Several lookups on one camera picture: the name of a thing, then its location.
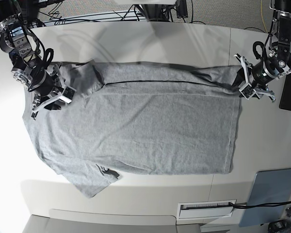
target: gray t-shirt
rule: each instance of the gray t-shirt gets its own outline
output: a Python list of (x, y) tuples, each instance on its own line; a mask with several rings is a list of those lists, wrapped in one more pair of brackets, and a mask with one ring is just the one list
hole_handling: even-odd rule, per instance
[(226, 88), (239, 69), (67, 65), (61, 73), (77, 89), (72, 103), (43, 109), (34, 121), (26, 92), (23, 119), (40, 159), (87, 197), (117, 180), (108, 169), (227, 174), (240, 99)]

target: white table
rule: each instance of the white table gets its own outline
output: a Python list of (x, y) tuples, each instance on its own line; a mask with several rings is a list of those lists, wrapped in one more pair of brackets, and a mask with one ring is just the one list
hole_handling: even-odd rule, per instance
[[(252, 44), (266, 34), (182, 23), (102, 22), (35, 29), (54, 61), (175, 63), (196, 67), (239, 65), (239, 53), (255, 63)], [(278, 101), (242, 100), (231, 173), (227, 175), (142, 176), (122, 179), (92, 199), (37, 157), (22, 123), (23, 88), (12, 78), (8, 55), (0, 50), (0, 229), (20, 232), (30, 214), (49, 216), (50, 209), (114, 215), (172, 215), (179, 202), (232, 200), (246, 202), (260, 170), (291, 167), (291, 112), (280, 110), (284, 79), (270, 88)], [(238, 224), (231, 218), (203, 228)]]

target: white desk surface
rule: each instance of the white desk surface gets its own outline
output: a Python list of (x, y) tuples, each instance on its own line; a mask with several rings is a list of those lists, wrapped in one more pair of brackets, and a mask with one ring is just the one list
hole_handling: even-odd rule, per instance
[[(239, 65), (239, 53), (252, 63), (255, 41), (266, 34), (182, 23), (102, 22), (35, 29), (54, 61), (174, 63), (196, 67)], [(284, 79), (268, 98), (242, 100), (232, 171), (227, 175), (142, 176), (122, 179), (92, 199), (43, 164), (22, 122), (23, 88), (12, 78), (12, 64), (0, 50), (0, 229), (21, 232), (30, 214), (49, 209), (114, 215), (176, 215), (179, 202), (232, 200), (246, 202), (256, 172), (291, 167), (291, 112), (279, 109)], [(204, 227), (238, 224), (231, 218), (186, 223)]]

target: gray carpet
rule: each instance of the gray carpet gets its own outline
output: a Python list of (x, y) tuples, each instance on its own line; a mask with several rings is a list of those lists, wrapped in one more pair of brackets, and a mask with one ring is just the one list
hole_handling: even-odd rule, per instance
[[(262, 0), (263, 16), (267, 29), (269, 29), (273, 12), (269, 8), (269, 0)], [(187, 0), (189, 18), (192, 17), (192, 2)], [(55, 5), (41, 9), (48, 13)], [(257, 27), (264, 30), (261, 18), (260, 0), (193, 0), (194, 20), (203, 21), (207, 25), (217, 25), (231, 28), (244, 29), (246, 27)], [(109, 12), (117, 10), (128, 10), (130, 5), (118, 5), (113, 0), (65, 0), (58, 11), (59, 16), (69, 17), (98, 12)], [(39, 15), (41, 20), (49, 17)]]

